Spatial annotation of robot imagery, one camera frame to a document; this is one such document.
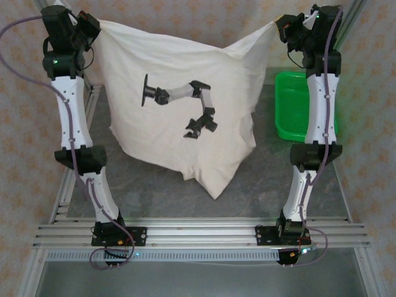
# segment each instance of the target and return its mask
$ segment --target cable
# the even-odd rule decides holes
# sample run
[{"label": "cable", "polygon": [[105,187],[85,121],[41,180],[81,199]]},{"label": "cable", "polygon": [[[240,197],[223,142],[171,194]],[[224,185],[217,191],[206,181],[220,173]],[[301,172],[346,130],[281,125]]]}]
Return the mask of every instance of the cable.
[{"label": "cable", "polygon": [[88,66],[85,66],[82,70],[86,70],[89,66],[91,66],[93,63],[93,60],[95,59],[95,51],[93,50],[93,47],[90,46],[89,48],[90,48],[90,50],[92,50],[92,60],[91,60],[91,63],[89,63]]},{"label": "cable", "polygon": [[[14,22],[11,22],[9,24],[7,24],[3,29],[1,29],[0,31],[0,41],[1,38],[3,37],[3,35],[12,27],[18,25],[18,24],[22,24],[22,23],[26,23],[29,22],[31,20],[40,20],[42,19],[42,16],[35,16],[35,17],[27,17],[24,19],[20,19],[20,20],[16,20]],[[117,264],[118,267],[125,265],[126,263],[129,262],[129,260],[131,259],[133,253],[134,253],[134,249],[135,249],[135,242],[133,240],[132,235],[123,227],[121,226],[119,223],[117,223],[115,220],[113,220],[104,210],[103,207],[100,205],[96,193],[95,193],[95,187],[93,185],[93,180],[92,179],[87,179],[87,183],[84,184],[84,181],[81,179],[79,172],[78,172],[78,166],[77,166],[77,157],[75,155],[75,148],[74,148],[74,135],[73,135],[73,121],[72,121],[72,112],[70,109],[70,105],[68,104],[66,98],[64,97],[64,95],[56,88],[54,88],[52,85],[47,84],[45,82],[40,82],[39,80],[35,80],[32,79],[30,77],[27,77],[21,73],[19,73],[18,71],[16,71],[14,68],[12,68],[7,62],[6,60],[3,58],[1,52],[0,52],[0,62],[8,69],[10,70],[14,75],[16,75],[17,77],[26,80],[27,82],[31,82],[33,84],[37,84],[37,85],[41,85],[42,87],[46,87],[48,89],[50,89],[51,91],[53,91],[55,94],[57,94],[61,100],[63,101],[63,103],[65,104],[66,110],[67,110],[67,116],[69,118],[69,135],[70,135],[70,146],[71,146],[71,155],[72,155],[72,163],[73,163],[73,168],[74,168],[74,174],[75,174],[75,180],[77,181],[77,185],[79,187],[79,189],[82,191],[82,194],[87,198],[90,199],[90,194],[89,194],[89,189],[88,189],[88,183],[91,184],[91,191],[92,191],[92,197],[93,200],[95,201],[96,205],[99,207],[99,209],[101,209],[102,213],[104,214],[104,216],[115,226],[117,226],[119,229],[121,229],[125,234],[127,234],[127,236],[130,238],[131,242],[132,242],[132,251],[130,253],[130,255],[127,257],[127,259],[121,263],[121,264]],[[94,268],[94,269],[98,269],[98,270],[106,270],[106,269],[111,269],[112,266],[107,266],[107,267],[100,267],[97,266],[96,264],[94,265],[92,262],[92,257],[94,255],[94,253],[96,253],[97,251],[120,251],[119,249],[112,249],[112,248],[107,248],[107,247],[102,247],[102,248],[98,248],[96,250],[94,250],[91,255],[90,255],[90,265]]]},{"label": "cable", "polygon": [[290,59],[291,62],[295,63],[298,67],[300,67],[300,68],[302,68],[302,69],[305,69],[303,66],[298,65],[298,64],[295,62],[295,60],[293,60],[293,59],[290,57],[290,53],[289,53],[289,52],[287,52],[287,56],[289,57],[289,59]]},{"label": "cable", "polygon": [[333,24],[330,28],[329,34],[327,35],[326,45],[325,45],[325,50],[324,50],[324,85],[325,85],[325,99],[326,99],[326,125],[324,128],[324,142],[325,142],[324,157],[323,157],[322,163],[319,167],[319,170],[317,171],[317,174],[312,182],[311,182],[311,175],[309,173],[307,174],[307,182],[305,183],[305,187],[303,189],[303,198],[301,199],[301,204],[299,205],[299,216],[301,218],[303,226],[305,228],[307,228],[308,230],[313,230],[313,231],[320,233],[324,237],[325,246],[324,246],[323,253],[318,258],[316,258],[312,261],[309,261],[307,263],[295,264],[294,266],[307,266],[307,265],[311,265],[313,263],[320,261],[326,255],[327,249],[329,248],[329,239],[327,238],[327,235],[322,230],[307,227],[306,221],[303,217],[303,211],[304,211],[303,205],[304,205],[304,201],[305,201],[306,194],[308,191],[308,186],[315,185],[315,183],[317,182],[317,180],[319,179],[319,177],[322,175],[322,173],[324,171],[324,167],[326,165],[327,158],[329,156],[330,90],[329,90],[329,79],[327,77],[327,75],[329,73],[329,67],[327,64],[329,62],[330,42],[331,42],[334,30],[335,30],[335,26],[337,25],[337,22],[342,15],[342,11],[343,11],[343,7],[340,7],[340,9],[337,12],[337,16],[335,17]]}]

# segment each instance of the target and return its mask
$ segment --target robotic arm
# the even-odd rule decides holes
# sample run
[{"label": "robotic arm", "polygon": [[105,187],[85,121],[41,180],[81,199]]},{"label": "robotic arm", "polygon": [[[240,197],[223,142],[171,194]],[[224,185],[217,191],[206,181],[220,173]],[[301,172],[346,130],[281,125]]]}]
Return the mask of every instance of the robotic arm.
[{"label": "robotic arm", "polygon": [[[288,53],[293,50],[303,52],[309,87],[309,126],[305,143],[293,144],[290,150],[293,181],[288,200],[275,227],[256,227],[258,245],[311,244],[305,220],[312,187],[324,166],[342,153],[334,131],[334,98],[341,71],[341,54],[333,46],[342,21],[340,9],[338,6],[314,5],[308,17],[304,14],[284,15],[275,22]],[[328,38],[330,43],[326,51]],[[297,258],[283,259],[281,264],[294,264]]]},{"label": "robotic arm", "polygon": [[190,119],[190,122],[186,127],[186,129],[190,131],[185,134],[184,137],[197,139],[204,127],[211,132],[215,132],[217,123],[213,121],[215,108],[213,107],[212,99],[210,98],[210,85],[199,82],[198,80],[193,80],[182,87],[164,90],[158,87],[149,87],[147,85],[147,78],[148,75],[146,74],[144,78],[142,106],[144,106],[145,97],[154,98],[154,101],[159,105],[165,105],[184,97],[200,98],[204,113],[197,121]]},{"label": "robotic arm", "polygon": [[84,11],[76,17],[69,9],[59,5],[45,7],[41,14],[49,35],[43,45],[43,67],[51,79],[51,85],[66,99],[64,102],[57,96],[62,149],[54,153],[55,159],[72,170],[78,170],[77,182],[84,183],[82,188],[91,183],[89,189],[88,186],[85,189],[90,194],[96,213],[92,245],[124,245],[127,234],[114,224],[116,222],[125,228],[106,180],[106,150],[102,145],[93,145],[84,113],[83,52],[91,48],[99,35],[99,21]]}]

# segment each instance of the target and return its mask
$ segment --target black mounting bracket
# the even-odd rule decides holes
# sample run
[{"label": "black mounting bracket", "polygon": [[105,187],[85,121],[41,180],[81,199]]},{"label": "black mounting bracket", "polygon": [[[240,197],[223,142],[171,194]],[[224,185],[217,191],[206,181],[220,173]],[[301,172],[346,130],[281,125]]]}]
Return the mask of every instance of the black mounting bracket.
[{"label": "black mounting bracket", "polygon": [[[147,239],[147,227],[125,227],[125,222],[121,213],[116,220],[118,224],[123,226],[134,238],[135,246],[145,246]],[[92,231],[92,246],[132,246],[129,237],[123,230],[119,229],[111,222],[96,222]]]},{"label": "black mounting bracket", "polygon": [[307,229],[304,237],[279,235],[280,230],[276,226],[256,226],[256,241],[258,246],[302,246],[311,245],[310,234]]}]

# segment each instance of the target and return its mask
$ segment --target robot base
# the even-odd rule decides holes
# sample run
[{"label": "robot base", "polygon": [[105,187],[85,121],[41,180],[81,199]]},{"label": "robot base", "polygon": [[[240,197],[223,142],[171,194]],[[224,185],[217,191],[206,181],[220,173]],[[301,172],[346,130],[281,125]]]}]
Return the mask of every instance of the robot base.
[{"label": "robot base", "polygon": [[[116,222],[119,223],[121,226],[125,227],[124,219],[121,216],[121,213],[118,214]],[[134,238],[135,246],[146,245],[146,227],[125,227],[125,229]],[[92,246],[132,246],[132,243],[129,240],[127,234],[125,234],[122,230],[120,230],[116,225],[111,222],[96,222],[92,233]]]},{"label": "robot base", "polygon": [[[276,226],[256,226],[256,240],[258,246],[310,246],[311,237],[307,228],[302,222],[293,222],[287,220],[283,214],[277,219]],[[279,261],[281,265],[296,264],[300,251],[288,249],[282,251],[279,249]]]}]

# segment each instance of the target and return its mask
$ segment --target black joint housing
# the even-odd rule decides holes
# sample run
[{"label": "black joint housing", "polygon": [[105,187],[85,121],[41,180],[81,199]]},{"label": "black joint housing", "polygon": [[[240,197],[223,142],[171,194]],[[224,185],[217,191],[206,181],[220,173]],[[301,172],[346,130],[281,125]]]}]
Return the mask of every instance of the black joint housing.
[{"label": "black joint housing", "polygon": [[100,24],[90,14],[81,11],[74,25],[71,11],[61,5],[48,6],[41,10],[48,38],[43,44],[43,67],[47,76],[54,80],[59,76],[83,76],[85,59],[83,52],[91,48],[100,33]]},{"label": "black joint housing", "polygon": [[[118,213],[118,218],[115,221],[125,227],[121,212]],[[92,246],[117,246],[117,242],[126,237],[126,234],[112,222],[96,222],[93,234],[95,236],[92,239]]]},{"label": "black joint housing", "polygon": [[184,137],[197,139],[200,136],[200,132],[203,127],[208,129],[210,132],[215,132],[217,126],[218,125],[213,121],[213,118],[209,114],[204,113],[197,121],[190,119],[186,129],[191,130],[191,132],[188,132]]},{"label": "black joint housing", "polygon": [[[324,73],[324,54],[316,53],[310,56],[304,55],[303,66],[306,68],[306,78],[312,75],[321,76]],[[340,75],[340,52],[334,50],[327,55],[327,73],[334,74],[336,77]]]},{"label": "black joint housing", "polygon": [[192,92],[192,96],[191,96],[193,98],[200,98],[202,89],[210,90],[210,85],[204,84],[203,82],[199,82],[198,80],[193,80],[192,82],[190,82],[190,86],[194,88],[194,91]]},{"label": "black joint housing", "polygon": [[159,105],[165,105],[169,103],[169,93],[162,89],[162,88],[157,88],[155,90],[155,96],[154,96],[154,101],[157,102]]},{"label": "black joint housing", "polygon": [[213,107],[205,107],[204,114],[208,114],[209,116],[213,116],[215,114],[215,109]]},{"label": "black joint housing", "polygon": [[[297,166],[300,172],[304,170],[319,170],[325,153],[325,145],[318,144],[293,144],[290,150],[291,164]],[[342,154],[342,145],[329,145],[329,156],[326,165],[333,162]]]},{"label": "black joint housing", "polygon": [[[55,154],[56,161],[64,166],[74,169],[71,150],[58,150]],[[79,175],[95,172],[100,174],[101,169],[107,164],[106,149],[102,145],[84,147],[75,150]]]}]

